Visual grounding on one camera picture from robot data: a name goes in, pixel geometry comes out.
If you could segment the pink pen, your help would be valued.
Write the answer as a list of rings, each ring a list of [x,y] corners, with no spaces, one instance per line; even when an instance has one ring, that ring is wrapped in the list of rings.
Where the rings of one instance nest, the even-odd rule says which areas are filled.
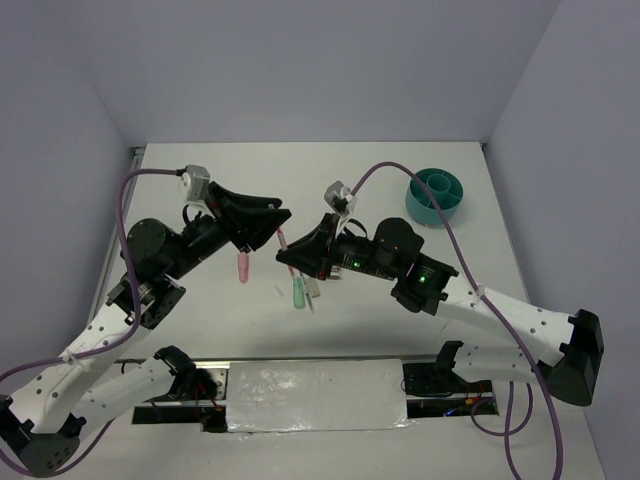
[[[281,227],[279,227],[277,229],[276,232],[278,241],[279,241],[279,245],[280,245],[280,250],[282,250],[283,252],[287,250],[287,242],[286,242],[286,238],[284,236],[283,230]],[[296,277],[296,273],[293,267],[291,267],[290,265],[287,264],[287,269],[289,271],[289,274],[292,278]]]

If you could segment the thin purple pen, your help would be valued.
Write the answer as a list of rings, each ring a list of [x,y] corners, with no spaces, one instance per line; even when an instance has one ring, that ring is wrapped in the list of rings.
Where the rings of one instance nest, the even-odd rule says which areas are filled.
[[[313,299],[311,297],[311,294],[309,292],[309,289],[308,289],[304,274],[302,272],[299,272],[299,278],[301,280],[302,289],[303,289],[303,293],[304,293],[304,296],[305,296],[306,304],[307,304],[310,312],[312,314],[315,314],[315,308],[314,308],[314,304],[313,304]]]

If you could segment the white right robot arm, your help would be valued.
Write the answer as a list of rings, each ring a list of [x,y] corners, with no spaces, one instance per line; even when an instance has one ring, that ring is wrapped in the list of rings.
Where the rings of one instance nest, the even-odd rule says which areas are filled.
[[[402,218],[382,220],[372,238],[336,231],[325,214],[309,234],[278,251],[278,262],[317,280],[332,267],[393,282],[392,297],[412,313],[462,322],[506,340],[488,347],[448,340],[433,364],[436,383],[457,391],[480,381],[540,381],[565,403],[591,405],[604,354],[597,315],[544,310],[482,286],[422,253],[424,240]]]

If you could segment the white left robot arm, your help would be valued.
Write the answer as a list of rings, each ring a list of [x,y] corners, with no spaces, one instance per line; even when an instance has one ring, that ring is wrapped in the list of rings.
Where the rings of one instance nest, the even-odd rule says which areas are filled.
[[[199,214],[176,232],[146,218],[123,238],[127,265],[94,319],[52,361],[40,361],[31,382],[1,399],[1,437],[36,478],[65,473],[80,443],[101,434],[136,404],[156,397],[213,398],[216,382],[175,346],[160,348],[112,380],[103,377],[132,345],[148,336],[185,295],[178,280],[227,244],[240,252],[264,246],[291,216],[278,198],[255,197],[209,183]]]

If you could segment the grey eraser block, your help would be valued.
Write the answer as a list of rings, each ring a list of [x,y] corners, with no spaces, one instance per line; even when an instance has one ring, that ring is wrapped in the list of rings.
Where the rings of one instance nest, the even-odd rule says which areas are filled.
[[[310,296],[312,298],[318,298],[321,295],[321,292],[317,281],[314,278],[308,278],[306,282]]]

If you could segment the pink white stapler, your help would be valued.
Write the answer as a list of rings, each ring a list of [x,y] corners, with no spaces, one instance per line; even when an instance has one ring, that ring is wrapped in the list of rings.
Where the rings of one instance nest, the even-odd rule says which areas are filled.
[[[330,280],[341,280],[342,269],[340,267],[332,267],[329,275]]]

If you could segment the green glue stick tube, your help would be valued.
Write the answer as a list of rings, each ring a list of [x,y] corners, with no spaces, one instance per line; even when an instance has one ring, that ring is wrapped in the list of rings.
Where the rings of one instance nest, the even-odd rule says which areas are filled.
[[[292,278],[292,294],[293,306],[295,309],[304,309],[306,307],[306,298],[304,285],[300,277]]]

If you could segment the pink translucent pen cap tube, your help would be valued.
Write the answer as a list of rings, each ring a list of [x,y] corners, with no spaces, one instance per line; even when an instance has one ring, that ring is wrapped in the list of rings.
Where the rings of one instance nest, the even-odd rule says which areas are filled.
[[[243,284],[246,284],[249,280],[249,269],[249,254],[240,252],[237,255],[237,273],[239,281]]]

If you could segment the silver foil cover plate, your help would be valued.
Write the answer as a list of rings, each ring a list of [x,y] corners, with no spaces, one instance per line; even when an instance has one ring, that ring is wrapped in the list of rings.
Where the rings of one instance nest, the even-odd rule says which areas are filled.
[[[241,433],[404,428],[402,380],[396,359],[234,363],[227,427]]]

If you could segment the teal round divided container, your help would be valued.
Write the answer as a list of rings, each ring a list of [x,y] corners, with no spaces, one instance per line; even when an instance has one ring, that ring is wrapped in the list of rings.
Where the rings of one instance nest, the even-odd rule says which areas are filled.
[[[405,207],[409,217],[425,226],[440,226],[443,221],[434,206],[435,199],[444,217],[450,221],[464,196],[460,180],[450,172],[427,168],[416,173],[418,179],[429,190],[427,194],[415,180],[411,180],[405,195]]]

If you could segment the aluminium table edge rail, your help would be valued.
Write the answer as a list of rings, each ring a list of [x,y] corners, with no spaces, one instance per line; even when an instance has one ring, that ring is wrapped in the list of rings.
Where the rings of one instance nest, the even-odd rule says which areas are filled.
[[[131,148],[132,161],[130,171],[133,172],[141,167],[144,154],[146,151],[145,146],[136,146]],[[120,212],[122,218],[126,217],[126,214],[129,210],[129,206],[131,204],[131,199],[133,196],[133,191],[135,189],[135,180],[130,180],[127,183],[127,186],[124,188],[124,192],[120,194],[116,193],[116,212]],[[118,237],[118,229],[117,224],[115,224],[114,229],[111,234],[111,238],[108,244],[108,249],[106,251],[106,256],[101,268],[100,276],[98,279],[98,283],[96,286],[96,290],[93,296],[93,300],[91,302],[89,315],[87,319],[87,323],[90,323],[93,318],[98,313],[100,307],[103,305],[106,294],[109,286],[109,279],[111,277],[111,273],[113,271],[114,263],[119,258],[120,252],[120,242]]]

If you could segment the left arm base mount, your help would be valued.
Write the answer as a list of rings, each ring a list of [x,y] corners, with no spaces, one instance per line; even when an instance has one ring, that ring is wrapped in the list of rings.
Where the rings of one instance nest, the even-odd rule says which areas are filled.
[[[152,356],[168,367],[172,382],[166,393],[133,410],[133,425],[197,425],[201,432],[226,433],[228,368],[203,368],[175,346]]]

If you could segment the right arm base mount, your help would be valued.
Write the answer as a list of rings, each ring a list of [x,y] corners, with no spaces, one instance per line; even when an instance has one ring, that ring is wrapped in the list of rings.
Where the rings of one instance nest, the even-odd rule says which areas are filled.
[[[467,417],[474,407],[477,415],[498,414],[490,381],[470,383],[453,372],[455,354],[463,345],[447,341],[434,360],[402,361],[400,387],[409,419]]]

